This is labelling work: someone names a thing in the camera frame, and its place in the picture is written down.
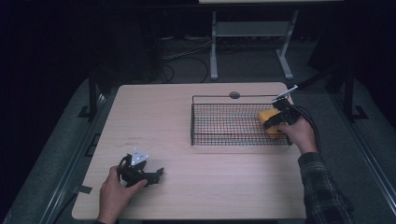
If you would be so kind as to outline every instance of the yellow sponge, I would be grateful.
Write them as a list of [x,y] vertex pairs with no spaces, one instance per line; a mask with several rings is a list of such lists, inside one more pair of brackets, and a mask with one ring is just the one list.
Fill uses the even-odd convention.
[[[273,115],[276,115],[278,113],[277,109],[267,109],[259,112],[259,120],[264,123],[267,121],[269,118],[271,118]],[[278,129],[271,127],[267,130],[265,130],[268,133],[268,136],[270,138],[278,138],[278,137],[283,137],[283,134],[281,131]]]

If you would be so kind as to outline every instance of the wire mesh basket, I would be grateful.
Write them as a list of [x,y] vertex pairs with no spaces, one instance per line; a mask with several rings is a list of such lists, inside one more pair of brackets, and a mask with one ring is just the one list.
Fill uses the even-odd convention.
[[[291,145],[284,133],[265,132],[258,119],[260,111],[272,104],[212,104],[194,102],[194,98],[230,96],[192,96],[191,144],[197,146]],[[240,96],[267,97],[268,95]]]

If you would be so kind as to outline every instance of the human hand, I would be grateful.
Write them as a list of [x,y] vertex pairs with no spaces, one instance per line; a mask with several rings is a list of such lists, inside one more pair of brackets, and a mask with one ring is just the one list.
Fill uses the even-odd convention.
[[115,223],[132,197],[147,183],[147,180],[141,180],[135,185],[125,188],[117,177],[117,166],[111,167],[110,173],[100,189],[99,216],[96,220],[106,224]]
[[301,154],[318,152],[314,130],[303,116],[292,125],[279,124],[275,127],[289,136],[291,142],[300,149]]

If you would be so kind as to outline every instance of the wooden table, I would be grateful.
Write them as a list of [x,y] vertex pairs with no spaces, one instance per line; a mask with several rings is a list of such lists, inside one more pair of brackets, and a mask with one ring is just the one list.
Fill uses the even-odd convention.
[[[146,172],[164,167],[160,184],[144,188],[121,215],[129,219],[304,218],[295,145],[192,146],[193,95],[274,95],[283,83],[133,85],[119,89],[73,208],[95,219],[108,169],[135,147],[149,154]],[[263,103],[271,103],[265,97]]]

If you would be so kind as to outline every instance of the wire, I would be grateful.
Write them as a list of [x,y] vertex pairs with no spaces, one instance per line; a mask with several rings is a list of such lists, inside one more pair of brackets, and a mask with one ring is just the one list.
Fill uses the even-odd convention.
[[219,54],[235,54],[242,51],[246,51],[248,49],[248,43],[237,43],[229,40],[223,40],[219,42],[218,45],[218,53]]
[[[175,60],[182,60],[182,59],[190,59],[190,60],[195,60],[195,61],[198,61],[198,62],[202,63],[202,64],[204,65],[204,67],[205,67],[205,76],[204,76],[204,78],[200,81],[200,83],[205,82],[205,80],[206,80],[207,77],[209,76],[209,67],[207,66],[207,64],[206,64],[203,60],[198,59],[198,58],[194,58],[194,57],[180,57],[180,58],[176,58],[176,59],[173,59],[173,60],[169,60],[168,62],[172,62],[172,61],[175,61]],[[165,63],[164,66],[170,68],[170,69],[172,70],[172,72],[173,72],[172,76],[171,76],[169,79],[167,79],[167,81],[165,82],[165,83],[169,83],[169,82],[172,81],[172,79],[173,79],[174,76],[175,76],[175,70],[174,70],[173,67],[170,66],[169,64],[166,64],[166,63]]]
[[203,44],[202,46],[200,46],[200,47],[197,47],[197,48],[194,48],[194,49],[189,49],[189,50],[184,51],[184,52],[181,52],[181,53],[179,53],[179,54],[174,54],[174,55],[169,55],[169,56],[163,56],[163,59],[165,59],[165,60],[172,60],[172,59],[179,58],[179,57],[182,57],[182,56],[187,56],[187,55],[190,55],[190,54],[199,52],[199,51],[201,51],[201,50],[207,49],[208,46],[210,46],[211,43],[212,43],[212,40],[209,39],[206,43],[204,43],[204,44]]
[[206,37],[191,37],[191,36],[184,36],[183,38],[186,41],[190,41],[192,43],[203,43],[207,40],[210,40],[210,37],[206,36]]
[[163,82],[163,84],[167,84],[167,83],[171,82],[172,79],[174,78],[175,69],[173,69],[173,67],[171,65],[166,64],[166,63],[163,66],[169,68],[172,71],[172,76],[168,79],[168,76],[165,74],[164,70],[162,70],[162,73],[165,76],[165,81]]
[[64,210],[67,208],[67,206],[76,198],[77,194],[73,194],[73,196],[69,199],[69,201],[67,201],[67,203],[64,205],[64,207],[61,209],[61,211],[59,212],[58,216],[55,218],[55,220],[53,221],[53,223],[56,223],[59,219],[59,217],[61,217],[61,214],[64,212]]
[[320,136],[319,136],[318,127],[315,124],[315,122],[313,121],[312,116],[306,110],[306,108],[304,108],[302,106],[289,105],[284,102],[282,102],[282,104],[295,109],[301,116],[303,116],[306,119],[306,121],[308,121],[309,125],[311,125],[311,128],[314,131],[315,141],[317,143],[318,152],[320,152]]

